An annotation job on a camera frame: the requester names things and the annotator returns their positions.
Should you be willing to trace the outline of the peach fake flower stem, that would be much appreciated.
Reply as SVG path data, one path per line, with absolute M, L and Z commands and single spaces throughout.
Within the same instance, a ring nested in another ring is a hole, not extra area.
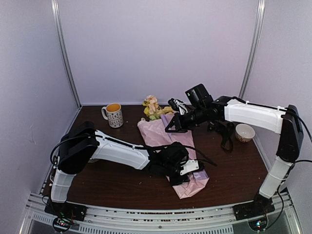
M 143 101 L 142 105 L 145 107 L 144 113 L 147 116 L 156 114 L 159 108 L 158 100 L 156 96 L 153 95 L 148 95 Z

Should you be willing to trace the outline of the purple wrapping paper sheet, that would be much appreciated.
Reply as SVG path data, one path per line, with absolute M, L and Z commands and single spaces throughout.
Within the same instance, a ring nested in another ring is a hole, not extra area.
M 209 177 L 201 161 L 195 172 L 181 174 L 182 167 L 187 160 L 197 161 L 191 131 L 186 133 L 167 133 L 165 127 L 173 118 L 173 114 L 161 115 L 160 119 L 140 120 L 137 124 L 146 145 L 151 147 L 165 146 L 164 149 L 154 151 L 153 162 L 148 169 L 157 174 L 166 175 L 170 185 L 180 199 L 192 197 L 203 190 Z

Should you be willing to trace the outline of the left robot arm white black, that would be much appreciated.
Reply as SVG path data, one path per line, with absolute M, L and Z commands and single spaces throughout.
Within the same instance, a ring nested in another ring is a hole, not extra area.
M 69 188 L 91 159 L 112 161 L 137 170 L 147 168 L 154 174 L 167 176 L 170 184 L 176 186 L 190 180 L 188 174 L 182 172 L 188 155 L 179 142 L 155 147 L 131 144 L 96 130 L 92 122 L 86 121 L 64 135 L 52 150 L 51 162 L 56 172 L 50 206 L 59 216 L 69 214 L 70 205 L 66 202 Z

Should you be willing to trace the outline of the black ribbon gold lettering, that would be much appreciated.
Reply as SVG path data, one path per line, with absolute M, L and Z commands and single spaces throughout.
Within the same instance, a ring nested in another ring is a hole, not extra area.
M 226 122 L 224 125 L 219 121 L 208 121 L 207 126 L 208 132 L 216 132 L 222 136 L 221 148 L 226 153 L 231 153 L 233 151 L 234 145 L 232 140 L 232 134 L 234 133 L 234 124 L 231 122 Z

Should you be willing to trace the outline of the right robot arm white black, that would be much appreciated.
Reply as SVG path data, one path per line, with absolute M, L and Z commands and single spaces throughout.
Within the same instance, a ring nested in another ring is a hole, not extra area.
M 237 97 L 221 96 L 216 100 L 211 97 L 196 99 L 192 102 L 192 110 L 181 113 L 179 100 L 172 98 L 168 103 L 175 114 L 165 128 L 166 132 L 184 133 L 206 121 L 220 120 L 247 124 L 279 135 L 275 160 L 250 204 L 252 214 L 262 214 L 299 158 L 304 134 L 297 108 L 294 105 L 265 106 Z

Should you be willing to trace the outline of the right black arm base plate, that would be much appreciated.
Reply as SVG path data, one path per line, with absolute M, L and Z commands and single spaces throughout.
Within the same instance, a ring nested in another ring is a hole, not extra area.
M 274 211 L 275 207 L 273 204 L 263 207 L 262 205 L 256 205 L 254 201 L 233 206 L 233 212 L 236 220 L 250 219 Z

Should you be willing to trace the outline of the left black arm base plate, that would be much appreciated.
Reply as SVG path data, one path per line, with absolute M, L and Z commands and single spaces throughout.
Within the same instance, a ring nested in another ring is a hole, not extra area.
M 84 221 L 87 207 L 73 203 L 54 203 L 45 206 L 46 213 L 70 220 Z

